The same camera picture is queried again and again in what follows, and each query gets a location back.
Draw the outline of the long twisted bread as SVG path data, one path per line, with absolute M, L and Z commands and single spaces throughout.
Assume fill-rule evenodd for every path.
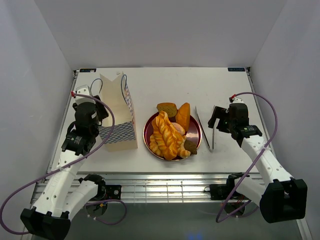
M 166 112 L 161 111 L 155 117 L 151 125 L 158 148 L 161 150 L 163 157 L 171 161 L 178 156 L 178 148 L 182 144 L 183 138 L 172 125 Z

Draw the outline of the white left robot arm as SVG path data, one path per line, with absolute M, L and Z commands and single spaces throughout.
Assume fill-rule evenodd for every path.
M 75 120 L 67 130 L 57 166 L 32 208 L 25 208 L 20 215 L 30 234 L 47 240 L 65 239 L 72 219 L 85 205 L 109 201 L 105 180 L 97 174 L 81 178 L 79 187 L 68 194 L 84 160 L 96 152 L 99 125 L 109 115 L 98 96 L 75 93 L 73 97 Z

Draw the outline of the brown bread slice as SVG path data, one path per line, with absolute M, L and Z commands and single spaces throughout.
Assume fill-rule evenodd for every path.
M 175 103 L 172 102 L 162 102 L 158 103 L 156 106 L 158 112 L 164 111 L 167 113 L 169 118 L 173 118 L 178 113 L 178 109 Z

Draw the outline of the right black table label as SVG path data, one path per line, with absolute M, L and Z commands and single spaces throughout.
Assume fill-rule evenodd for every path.
M 227 70 L 229 72 L 245 72 L 246 71 L 244 67 L 228 67 Z

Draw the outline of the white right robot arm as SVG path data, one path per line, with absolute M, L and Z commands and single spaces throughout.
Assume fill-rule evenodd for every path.
M 259 207 L 268 223 L 305 217 L 307 184 L 286 171 L 272 151 L 264 145 L 260 129 L 249 123 L 246 104 L 231 103 L 228 108 L 215 106 L 208 127 L 216 127 L 220 132 L 230 134 L 250 157 L 264 182 L 264 185 L 256 183 L 247 173 L 231 174 L 222 186 L 225 200 L 245 196 Z

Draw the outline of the black table label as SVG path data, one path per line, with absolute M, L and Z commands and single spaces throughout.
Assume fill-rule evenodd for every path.
M 244 67 L 228 67 L 227 70 L 229 72 L 245 72 L 246 71 Z
M 79 70 L 80 73 L 95 73 L 96 71 L 96 68 L 81 68 Z

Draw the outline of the metal kitchen tongs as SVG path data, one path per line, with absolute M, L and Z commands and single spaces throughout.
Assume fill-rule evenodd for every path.
M 201 113 L 197 108 L 197 105 L 194 107 L 194 112 L 197 122 L 200 126 L 206 147 L 210 153 L 213 153 L 215 150 L 215 128 L 208 127 L 208 123 L 203 120 Z

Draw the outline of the aluminium frame rail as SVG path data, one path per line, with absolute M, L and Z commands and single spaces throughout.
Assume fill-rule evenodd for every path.
M 107 185 L 120 185 L 126 204 L 209 203 L 210 184 L 224 184 L 230 175 L 213 173 L 98 173 Z

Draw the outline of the blue checkered paper bag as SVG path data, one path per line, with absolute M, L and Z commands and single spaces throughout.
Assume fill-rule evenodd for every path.
M 123 72 L 110 80 L 100 75 L 102 89 L 99 97 L 113 112 L 115 123 L 111 130 L 113 119 L 111 116 L 102 121 L 99 136 L 108 152 L 133 150 L 138 148 L 134 104 L 127 83 L 127 75 Z

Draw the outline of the left black table label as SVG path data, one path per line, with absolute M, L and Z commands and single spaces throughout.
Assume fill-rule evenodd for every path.
M 79 70 L 80 73 L 95 73 L 96 71 L 96 68 L 81 68 Z

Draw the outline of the dark brown bread wedge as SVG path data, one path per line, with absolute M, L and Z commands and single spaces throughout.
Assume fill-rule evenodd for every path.
M 185 150 L 189 151 L 191 155 L 197 154 L 197 145 L 188 139 L 186 139 L 184 142 L 184 148 Z

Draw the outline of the orange oval bread loaf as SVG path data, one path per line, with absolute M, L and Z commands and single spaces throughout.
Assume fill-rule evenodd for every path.
M 184 131 L 187 132 L 190 125 L 190 114 L 191 108 L 188 102 L 181 105 L 175 115 L 175 122 L 183 127 Z

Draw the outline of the small croissant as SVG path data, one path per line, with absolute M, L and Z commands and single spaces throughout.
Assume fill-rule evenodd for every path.
M 184 145 L 182 144 L 178 149 L 177 149 L 177 156 L 181 158 L 187 158 L 191 155 L 191 152 L 186 150 Z

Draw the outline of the pink sugared donut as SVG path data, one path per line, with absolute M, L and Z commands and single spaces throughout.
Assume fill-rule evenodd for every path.
M 180 124 L 172 122 L 172 125 L 175 127 L 175 129 L 181 136 L 184 136 L 186 134 L 185 129 Z

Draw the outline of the dark red round plate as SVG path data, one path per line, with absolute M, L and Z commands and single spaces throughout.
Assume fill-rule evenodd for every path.
M 168 114 L 160 111 L 146 122 L 143 140 L 157 158 L 168 162 L 180 161 L 197 154 L 202 131 L 199 123 L 190 116 L 188 130 L 181 134 L 177 124 L 169 120 Z

